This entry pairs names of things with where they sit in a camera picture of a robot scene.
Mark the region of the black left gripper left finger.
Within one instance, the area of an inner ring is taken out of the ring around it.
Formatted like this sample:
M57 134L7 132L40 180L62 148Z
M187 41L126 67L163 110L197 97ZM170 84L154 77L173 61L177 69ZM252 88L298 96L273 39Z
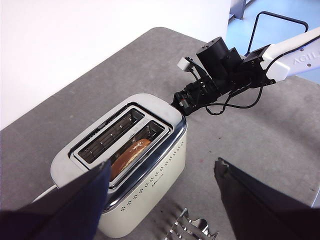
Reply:
M17 210L0 212L2 240L91 240L107 201L110 162Z

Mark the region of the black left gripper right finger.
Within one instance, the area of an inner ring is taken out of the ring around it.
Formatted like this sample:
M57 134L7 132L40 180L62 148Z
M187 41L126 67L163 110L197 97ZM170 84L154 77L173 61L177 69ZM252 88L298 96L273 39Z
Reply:
M238 240L318 240L320 210L260 182L223 158L214 177Z

